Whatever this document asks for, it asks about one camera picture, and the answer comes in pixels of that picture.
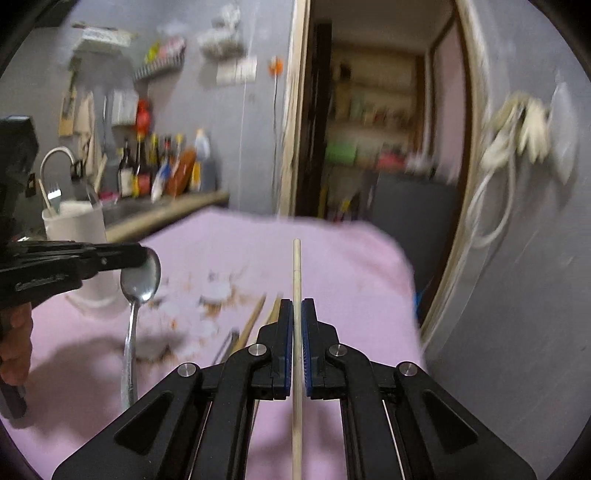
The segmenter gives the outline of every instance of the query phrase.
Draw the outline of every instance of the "countertop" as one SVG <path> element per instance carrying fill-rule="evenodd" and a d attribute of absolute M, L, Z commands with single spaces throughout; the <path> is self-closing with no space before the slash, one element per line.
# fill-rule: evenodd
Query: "countertop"
<path fill-rule="evenodd" d="M 209 205 L 227 205 L 230 195 L 218 190 L 211 193 L 186 193 L 177 198 L 164 197 L 156 203 L 149 199 L 121 200 L 103 207 L 109 242 L 138 241 L 159 229 Z"/>

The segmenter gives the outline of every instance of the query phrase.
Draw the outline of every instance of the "sauce bottle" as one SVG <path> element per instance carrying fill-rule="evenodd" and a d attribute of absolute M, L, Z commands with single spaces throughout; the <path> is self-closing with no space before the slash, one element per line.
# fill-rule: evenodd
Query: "sauce bottle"
<path fill-rule="evenodd" d="M 117 180 L 119 195 L 121 198 L 131 197 L 134 186 L 134 161 L 133 158 L 131 158 L 131 150 L 129 149 L 129 140 L 127 140 L 127 138 L 125 139 L 123 155 L 121 156 L 121 161 L 119 162 Z"/>
<path fill-rule="evenodd" d="M 194 148 L 188 148 L 180 154 L 177 169 L 166 184 L 166 193 L 168 195 L 177 197 L 184 193 L 189 184 L 196 158 L 197 155 Z"/>
<path fill-rule="evenodd" d="M 178 166 L 180 165 L 181 154 L 183 153 L 184 135 L 178 134 L 175 137 L 175 140 L 177 142 L 177 145 L 176 145 L 176 148 L 174 149 L 173 175 L 176 173 Z"/>
<path fill-rule="evenodd" d="M 148 168 L 150 169 L 152 184 L 158 169 L 160 168 L 160 153 L 158 152 L 158 135 L 152 134 L 150 138 L 150 150 L 148 150 Z"/>
<path fill-rule="evenodd" d="M 162 154 L 162 160 L 160 161 L 161 166 L 165 163 L 168 163 L 171 167 L 174 166 L 172 143 L 173 138 L 170 135 L 164 137 L 164 153 Z"/>
<path fill-rule="evenodd" d="M 134 197 L 143 197 L 150 194 L 151 172 L 146 160 L 146 146 L 144 134 L 138 134 L 138 145 L 135 154 L 135 174 L 134 174 Z"/>

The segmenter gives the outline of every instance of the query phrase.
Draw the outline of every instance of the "wall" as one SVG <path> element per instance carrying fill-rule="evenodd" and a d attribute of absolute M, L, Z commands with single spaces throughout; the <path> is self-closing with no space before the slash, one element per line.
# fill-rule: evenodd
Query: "wall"
<path fill-rule="evenodd" d="M 476 285 L 458 285 L 442 318 L 459 317 L 457 326 L 426 356 L 435 379 L 543 480 L 591 414 L 591 85 L 557 30 L 527 0 L 472 5 L 488 59 L 491 106 L 500 107 L 516 90 L 549 103 L 559 74 L 580 118 L 579 158 L 566 186 L 548 163 L 520 162 L 512 221 Z M 504 201 L 501 196 L 497 212 Z M 454 303 L 470 292 L 458 308 Z"/>
<path fill-rule="evenodd" d="M 152 34 L 159 25 L 176 22 L 189 34 L 186 64 L 182 73 L 151 86 L 157 131 L 161 134 L 180 132 L 193 138 L 196 128 L 206 128 L 219 166 L 221 187 L 230 191 L 230 206 L 248 212 L 273 212 L 274 82 L 267 73 L 267 61 L 274 55 L 287 61 L 293 5 L 292 2 L 272 0 L 240 2 L 243 37 L 251 54 L 258 57 L 257 80 L 247 85 L 217 87 L 216 68 L 198 52 L 196 36 L 211 28 L 212 18 L 219 15 L 220 8 L 226 3 L 222 0 L 135 0 L 122 4 L 114 0 L 80 0 L 62 27 L 34 30 L 0 79 L 0 115 L 18 113 L 31 115 L 34 119 L 40 143 L 34 170 L 38 172 L 44 154 L 60 144 L 57 138 L 58 112 L 69 81 L 67 65 L 71 49 L 80 35 L 80 30 L 69 27 L 72 21 L 114 26 L 140 34 Z M 130 65 L 127 67 L 127 73 L 131 75 Z M 131 79 L 129 75 L 123 75 L 125 69 L 114 70 L 111 76 L 103 75 L 106 78 L 99 85 L 98 82 L 92 85 L 100 104 L 95 108 L 99 116 L 104 92 L 113 83 L 125 83 Z M 279 131 L 283 97 L 282 78 L 277 94 Z M 114 142 L 111 132 L 108 132 L 108 142 Z M 54 168 L 59 170 L 55 173 L 56 179 L 66 183 L 68 168 L 65 159 L 57 160 Z M 32 199 L 22 198 L 15 216 L 25 227 L 33 228 L 41 226 L 40 211 L 39 195 Z"/>
<path fill-rule="evenodd" d="M 466 125 L 466 75 L 457 25 L 435 50 L 434 82 L 437 175 L 456 182 L 462 168 Z"/>

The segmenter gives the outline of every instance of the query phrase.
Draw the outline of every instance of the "metal spoon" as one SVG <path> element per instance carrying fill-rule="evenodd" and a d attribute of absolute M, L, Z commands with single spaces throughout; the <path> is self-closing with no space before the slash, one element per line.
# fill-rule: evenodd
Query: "metal spoon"
<path fill-rule="evenodd" d="M 131 305 L 121 376 L 121 407 L 123 411 L 130 408 L 138 399 L 135 373 L 135 328 L 138 323 L 138 310 L 144 303 L 154 298 L 160 285 L 160 260 L 154 250 L 151 248 L 146 248 L 146 250 L 148 258 L 144 265 L 121 270 L 121 290 Z"/>

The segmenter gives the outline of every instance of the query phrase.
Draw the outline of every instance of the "gray wall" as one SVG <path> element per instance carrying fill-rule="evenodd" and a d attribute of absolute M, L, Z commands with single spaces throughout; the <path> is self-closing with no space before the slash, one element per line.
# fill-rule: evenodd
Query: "gray wall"
<path fill-rule="evenodd" d="M 80 30 L 72 21 L 124 28 L 153 34 L 159 26 L 179 22 L 188 36 L 186 63 L 180 74 L 150 85 L 154 100 L 155 128 L 160 134 L 184 133 L 192 142 L 196 128 L 205 128 L 212 142 L 221 187 L 230 191 L 230 206 L 247 212 L 271 213 L 273 172 L 272 97 L 273 80 L 267 71 L 272 56 L 287 60 L 293 3 L 288 0 L 242 0 L 243 37 L 258 58 L 255 83 L 217 87 L 214 65 L 205 61 L 196 46 L 199 33 L 211 27 L 224 0 L 80 0 L 60 28 L 34 30 L 17 51 L 0 78 L 0 115 L 31 115 L 40 143 L 34 166 L 38 172 L 44 154 L 60 144 L 57 137 L 61 96 L 67 88 L 71 49 Z M 80 90 L 92 89 L 97 116 L 110 88 L 131 85 L 131 63 L 126 59 L 95 56 L 85 63 Z M 277 122 L 281 131 L 284 78 L 277 95 Z M 115 138 L 123 132 L 108 131 L 112 167 Z M 61 144 L 69 145 L 62 139 Z M 67 183 L 66 159 L 57 160 L 52 179 Z M 25 228 L 42 225 L 40 195 L 19 200 L 15 216 Z"/>
<path fill-rule="evenodd" d="M 518 166 L 517 201 L 458 325 L 430 371 L 545 479 L 591 414 L 591 85 L 566 42 L 527 0 L 473 0 L 487 40 L 492 102 L 526 90 L 549 103 L 555 77 L 580 117 L 563 187 Z"/>

